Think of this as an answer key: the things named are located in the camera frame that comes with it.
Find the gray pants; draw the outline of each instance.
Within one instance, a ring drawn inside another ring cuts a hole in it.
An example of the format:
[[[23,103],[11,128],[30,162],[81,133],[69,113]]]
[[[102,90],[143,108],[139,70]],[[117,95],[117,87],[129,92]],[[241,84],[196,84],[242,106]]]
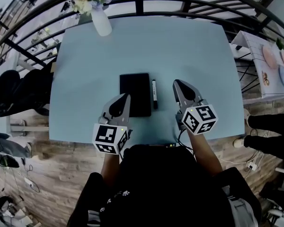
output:
[[[24,148],[18,143],[6,140],[6,136],[8,137],[8,135],[0,137],[0,152],[14,157],[30,158],[30,151],[27,146]]]

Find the power outlet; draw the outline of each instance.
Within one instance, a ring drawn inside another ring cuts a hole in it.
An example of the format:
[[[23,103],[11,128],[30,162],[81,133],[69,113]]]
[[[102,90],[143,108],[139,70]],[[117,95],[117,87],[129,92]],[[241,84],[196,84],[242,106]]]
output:
[[[251,170],[253,170],[253,171],[255,171],[257,169],[257,165],[255,163],[253,163],[253,162],[249,162],[247,164],[247,167],[251,168]]]
[[[29,180],[28,178],[24,178],[24,181],[28,184],[28,185],[30,185],[31,187],[33,187],[34,186],[34,184],[33,184],[33,182],[31,181],[31,180]]]

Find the blue table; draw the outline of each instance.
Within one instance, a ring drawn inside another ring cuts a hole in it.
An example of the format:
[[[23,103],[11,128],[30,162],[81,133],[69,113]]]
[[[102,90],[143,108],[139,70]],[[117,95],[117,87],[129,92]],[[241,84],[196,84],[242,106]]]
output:
[[[130,118],[127,145],[175,142],[175,79],[198,88],[214,106],[219,121],[207,139],[244,133],[239,77],[221,26],[177,17],[116,18],[111,24],[106,37],[93,24],[66,31],[51,92],[50,139],[91,143],[104,104],[119,94],[119,75],[143,72],[150,83],[157,81],[159,109]],[[187,134],[181,141],[188,142]]]

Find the black pants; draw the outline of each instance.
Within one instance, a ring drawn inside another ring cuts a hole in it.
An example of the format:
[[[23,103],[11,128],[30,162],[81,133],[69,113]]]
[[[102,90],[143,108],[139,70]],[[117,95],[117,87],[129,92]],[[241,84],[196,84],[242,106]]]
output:
[[[276,115],[250,116],[248,124],[253,129],[273,131],[276,137],[246,136],[244,146],[260,150],[284,160],[284,113]]]

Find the black notebook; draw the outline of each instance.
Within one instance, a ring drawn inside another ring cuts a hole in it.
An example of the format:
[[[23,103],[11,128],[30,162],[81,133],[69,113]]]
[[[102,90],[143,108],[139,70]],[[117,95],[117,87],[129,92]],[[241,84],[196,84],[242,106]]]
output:
[[[120,75],[120,94],[131,96],[130,117],[151,115],[151,91],[148,73]]]

